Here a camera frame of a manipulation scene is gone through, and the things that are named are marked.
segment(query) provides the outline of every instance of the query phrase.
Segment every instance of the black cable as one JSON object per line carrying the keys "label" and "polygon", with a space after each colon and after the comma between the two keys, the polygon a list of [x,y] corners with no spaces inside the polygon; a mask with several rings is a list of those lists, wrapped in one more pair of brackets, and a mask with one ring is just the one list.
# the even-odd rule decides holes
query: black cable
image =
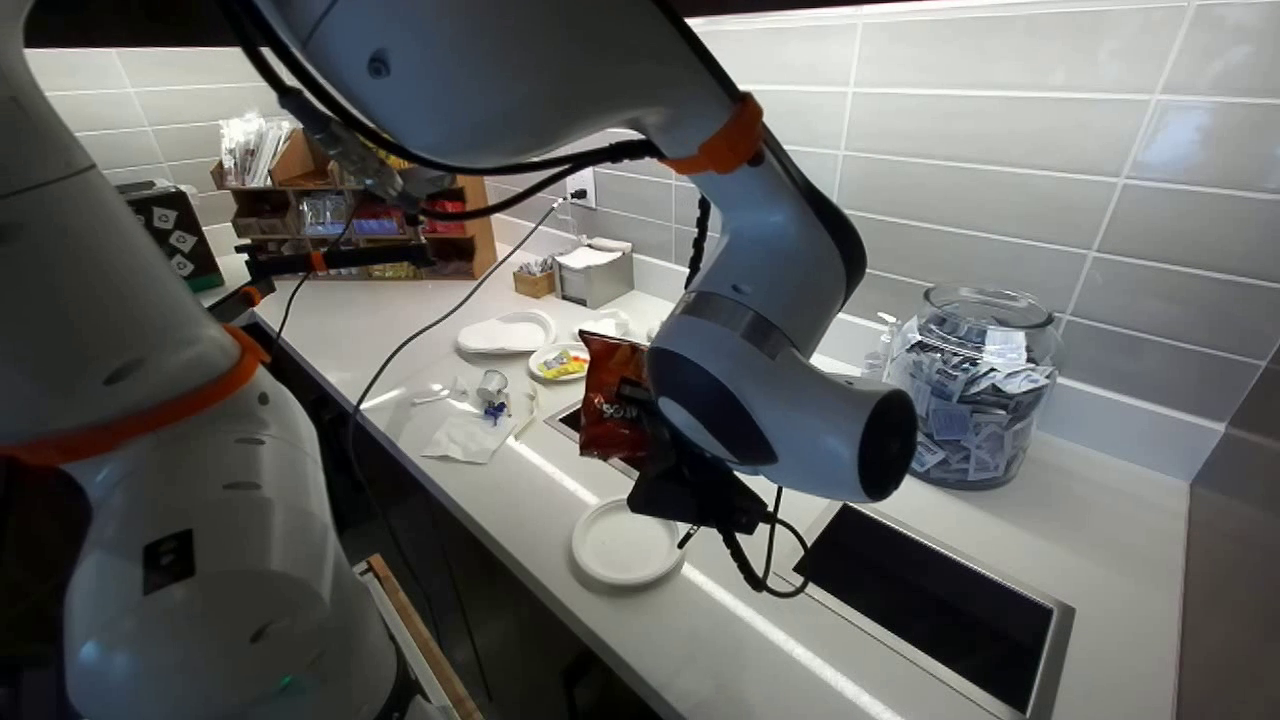
{"label": "black cable", "polygon": [[483,208],[465,208],[465,212],[433,212],[433,208],[420,208],[420,218],[427,218],[427,219],[481,219],[481,218],[497,218],[497,212],[508,212],[508,208],[530,199],[534,194],[558,183],[558,182],[571,177],[571,171],[579,171],[579,164],[566,164],[566,167],[558,167],[558,171],[550,171],[550,177],[520,188],[514,196],[505,196],[505,199],[483,206]]}
{"label": "black cable", "polygon": [[420,337],[427,337],[433,330],[439,330],[444,321],[451,321],[555,212],[562,208],[562,196],[510,244],[508,255],[498,255],[449,314],[439,314],[437,321],[427,321],[424,330],[409,332],[388,356],[383,363],[366,377],[364,394],[353,405],[353,418],[361,418],[361,405],[366,402],[366,394],[377,390],[377,380],[383,380],[383,371],[396,363],[396,356],[415,345]]}
{"label": "black cable", "polygon": [[691,252],[688,252],[688,277],[683,277],[683,290],[695,280],[695,272],[704,272],[704,255],[707,255],[707,225],[712,225],[712,199],[707,199],[707,196],[695,196]]}
{"label": "black cable", "polygon": [[[800,534],[796,526],[788,526],[782,515],[774,515],[769,529],[774,529],[774,526],[778,526],[782,534],[793,534],[796,544],[800,544],[800,556],[806,556],[802,534]],[[764,585],[764,593],[774,598],[774,602],[793,602],[793,598],[806,593],[806,577],[802,577],[796,588],[773,588],[773,585]]]}
{"label": "black cable", "polygon": [[240,53],[247,55],[247,63],[265,77],[265,84],[284,101],[290,88],[284,84],[284,77],[265,62],[265,53],[255,47],[255,40],[265,40],[273,47],[273,55],[290,74],[290,82],[302,84],[302,94],[332,111],[342,129],[353,129],[357,138],[364,138],[370,148],[403,158],[420,167],[439,167],[439,171],[454,171],[454,177],[528,177],[528,171],[548,171],[548,167],[566,167],[566,164],[621,164],[621,160],[648,160],[661,158],[652,141],[621,141],[621,144],[602,144],[602,148],[589,148],[589,152],[566,152],[566,158],[544,158],[544,160],[520,160],[520,164],[492,164],[492,167],[465,167],[465,164],[444,164],[433,158],[420,158],[403,144],[396,144],[391,138],[383,138],[381,129],[370,129],[364,118],[357,118],[340,95],[332,95],[315,74],[274,35],[274,30],[265,21],[265,14],[255,6],[243,0],[218,0],[224,16],[230,23],[230,35],[240,45]]}
{"label": "black cable", "polygon": [[[342,227],[332,237],[332,248],[340,248],[340,244],[353,237],[353,225],[357,225],[357,206],[353,206],[353,196],[348,196],[348,219],[342,219]],[[274,324],[274,345],[284,345],[284,330],[288,330],[290,304],[296,304],[296,295],[302,292],[302,285],[307,285],[310,277],[315,277],[315,272],[302,272],[302,277],[290,285],[290,292],[288,292],[288,300],[284,300],[284,314],[279,314],[279,324]]]}
{"label": "black cable", "polygon": [[302,285],[307,285],[310,277],[315,277],[315,272],[302,272],[302,277],[290,285],[290,292],[288,292],[288,300],[284,300],[284,314],[279,314],[279,324],[274,324],[274,345],[284,345],[284,330],[288,330],[290,304],[296,304],[296,295],[302,292]]}
{"label": "black cable", "polygon": [[[403,553],[403,539],[383,509],[383,502],[370,494],[370,484],[364,484],[364,472],[357,464],[357,418],[366,402],[366,394],[381,386],[381,377],[391,367],[391,359],[415,345],[420,337],[427,337],[433,330],[439,330],[444,321],[451,321],[555,212],[562,208],[562,199],[555,199],[514,244],[508,255],[498,255],[449,314],[439,314],[437,321],[427,321],[424,330],[409,332],[383,359],[381,367],[370,371],[370,380],[361,390],[361,395],[353,402],[348,410],[348,424],[342,424],[342,453],[348,453],[348,472],[357,477],[357,484],[364,490],[370,514],[381,515],[388,539],[391,539],[391,553],[399,556],[399,563],[409,567],[409,585],[420,588],[415,574],[413,574],[413,562]],[[492,683],[487,683],[487,668],[483,668],[483,658],[481,658],[481,644],[476,644],[476,628],[470,628],[470,612],[468,612],[468,602],[460,598],[460,585],[454,585],[454,574],[451,574],[451,562],[449,562],[449,539],[444,539],[444,580],[449,580],[449,593],[451,602],[460,605],[460,622],[465,622],[465,635],[468,635],[468,650],[476,658],[476,673],[481,673],[481,683],[483,683],[483,695],[492,705]]]}
{"label": "black cable", "polygon": [[[782,490],[774,484],[774,490],[773,490],[773,509],[769,509],[769,515],[774,519],[778,509],[782,509]],[[774,544],[774,526],[769,526],[764,580],[769,580],[769,574],[773,574],[773,544]]]}
{"label": "black cable", "polygon": [[688,550],[688,539],[695,535],[700,529],[688,529],[680,539],[674,539],[674,550]]}

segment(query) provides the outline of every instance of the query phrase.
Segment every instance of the kitchen counter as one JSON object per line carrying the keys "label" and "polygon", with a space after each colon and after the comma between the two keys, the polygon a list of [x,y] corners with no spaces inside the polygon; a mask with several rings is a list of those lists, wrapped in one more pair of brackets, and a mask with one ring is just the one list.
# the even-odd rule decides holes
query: kitchen counter
{"label": "kitchen counter", "polygon": [[[310,280],[284,339],[353,402],[383,351],[465,290],[460,280]],[[288,280],[258,304],[269,324],[284,295]],[[481,380],[481,363],[454,356],[451,337],[510,310],[538,310],[558,332],[601,315],[558,300],[525,300],[505,267],[454,321],[391,363],[366,418],[497,556],[571,612],[621,664],[683,715],[992,715],[942,677],[838,622],[814,593],[800,602],[746,593],[707,534],[691,539],[688,563],[648,593],[589,588],[566,562],[571,526],[589,503],[623,495],[628,472],[576,458],[576,443],[548,424],[579,402],[579,386],[538,386],[528,402],[525,363],[492,359],[483,367],[510,380],[525,434],[487,464],[420,458],[413,395]],[[662,310],[630,292],[602,314],[661,321]],[[782,515],[814,535],[826,509],[826,502],[793,494]],[[1186,484],[1037,437],[1029,464],[998,494],[939,494],[907,480],[871,515],[1075,610],[1055,720],[1173,715]]]}

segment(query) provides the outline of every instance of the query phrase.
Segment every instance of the robotic arm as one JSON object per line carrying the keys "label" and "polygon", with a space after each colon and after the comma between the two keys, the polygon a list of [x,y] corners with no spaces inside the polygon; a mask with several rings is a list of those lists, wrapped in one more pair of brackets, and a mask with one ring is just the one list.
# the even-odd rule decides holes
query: robotic arm
{"label": "robotic arm", "polygon": [[[901,484],[912,405],[806,363],[865,248],[764,129],[745,152],[751,104],[661,6],[251,14],[364,119],[437,160],[648,138],[728,233],[652,345],[669,424],[800,494],[878,502]],[[60,125],[22,69],[22,16],[27,0],[0,0],[0,453],[62,464],[93,502],[62,610],[67,691],[84,715],[370,715],[396,652],[332,534],[315,434]]]}
{"label": "robotic arm", "polygon": [[782,490],[882,502],[904,480],[912,405],[806,363],[865,277],[854,227],[662,6],[255,8],[361,118],[420,158],[508,164],[601,129],[648,138],[728,233],[648,351],[661,413],[707,458]]}

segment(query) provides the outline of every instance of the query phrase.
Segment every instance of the power cord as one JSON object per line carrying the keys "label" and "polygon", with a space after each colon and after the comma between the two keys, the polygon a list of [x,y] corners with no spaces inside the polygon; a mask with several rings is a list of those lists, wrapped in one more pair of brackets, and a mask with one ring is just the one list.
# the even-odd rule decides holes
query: power cord
{"label": "power cord", "polygon": [[[381,367],[366,377],[366,386],[361,390],[361,395],[353,402],[348,410],[348,421],[342,421],[342,453],[348,453],[348,472],[357,477],[357,484],[364,490],[370,514],[381,515],[388,539],[391,539],[391,553],[399,556],[403,574],[409,574],[409,585],[420,588],[420,577],[413,574],[413,562],[403,553],[403,539],[388,515],[388,503],[377,495],[377,490],[364,480],[361,472],[361,462],[357,462],[357,421],[361,421],[361,410],[366,402],[366,394],[381,386],[381,377],[391,367],[391,359],[413,348],[420,337],[427,337],[433,330],[439,330],[444,321],[451,321],[558,208],[566,206],[566,196],[558,196],[514,244],[508,255],[498,255],[449,314],[439,314],[437,321],[427,321],[424,330],[409,332],[383,359]],[[481,644],[476,644],[476,628],[470,628],[470,612],[468,612],[468,602],[460,593],[460,580],[451,574],[451,562],[449,562],[449,539],[444,539],[444,580],[449,580],[449,593],[460,610],[460,622],[465,622],[465,635],[468,635],[468,650],[476,658],[476,673],[481,673],[481,683],[483,683],[483,695],[492,705],[492,683],[487,683],[487,668],[483,668],[483,658],[481,658]]]}
{"label": "power cord", "polygon": [[483,208],[465,208],[465,212],[420,208],[420,218],[427,218],[427,219],[481,219],[481,218],[497,218],[497,212],[508,212],[508,208],[530,199],[534,194],[558,183],[558,182],[571,177],[571,171],[579,171],[579,164],[566,164],[566,167],[558,167],[558,171],[550,171],[550,177],[544,177],[544,182],[534,182],[534,183],[528,183],[528,188],[497,199],[497,206],[483,206]]}
{"label": "power cord", "polygon": [[712,199],[707,199],[707,196],[695,196],[691,252],[688,252],[683,290],[695,280],[695,272],[704,272],[707,225],[712,225]]}
{"label": "power cord", "polygon": [[[348,196],[348,219],[342,219],[342,227],[340,227],[327,244],[353,241],[353,225],[357,225],[357,199]],[[302,277],[290,285],[290,292],[288,292],[288,300],[284,300],[284,314],[279,314],[279,324],[274,324],[274,345],[284,345],[284,330],[288,330],[290,304],[296,304],[296,295],[302,292],[302,285],[307,285],[310,277],[315,277],[315,272],[302,272]]]}
{"label": "power cord", "polygon": [[734,563],[734,574],[745,577],[745,585],[746,585],[751,593],[764,593],[764,598],[774,598],[774,602],[793,602],[793,598],[806,593],[806,577],[802,577],[796,588],[773,588],[773,585],[769,585],[773,553],[774,553],[774,529],[793,534],[793,539],[800,544],[802,556],[806,556],[806,539],[800,535],[796,526],[788,526],[788,519],[778,515],[778,503],[782,503],[782,490],[774,490],[773,514],[759,515],[759,519],[769,526],[764,574],[751,567],[751,562],[746,562],[746,553],[745,553],[745,544],[734,539],[733,529],[718,529],[718,539],[722,539],[722,550],[728,550],[728,562]]}
{"label": "power cord", "polygon": [[288,292],[288,300],[284,300],[284,314],[279,314],[279,324],[274,324],[274,345],[284,345],[284,330],[288,330],[290,304],[296,304],[296,295],[302,292],[302,285],[307,285],[310,277],[315,277],[315,272],[302,272],[302,277],[290,285],[290,292]]}

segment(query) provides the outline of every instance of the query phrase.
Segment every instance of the white tile wall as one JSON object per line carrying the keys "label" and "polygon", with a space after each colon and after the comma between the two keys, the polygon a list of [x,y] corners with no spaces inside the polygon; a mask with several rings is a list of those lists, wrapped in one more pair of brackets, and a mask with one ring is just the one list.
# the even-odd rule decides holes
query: white tile wall
{"label": "white tile wall", "polygon": [[269,110],[269,88],[230,47],[39,47],[27,63],[111,182],[196,188],[208,225],[230,219],[211,194],[218,119]]}
{"label": "white tile wall", "polygon": [[[1276,0],[894,6],[695,31],[854,218],[871,272],[853,315],[915,314],[939,280],[1031,290],[1073,321],[1075,390],[1203,424],[1280,345]],[[695,194],[674,183],[669,218],[656,164],[602,177],[630,194],[579,227],[644,218],[644,248],[680,259]]]}

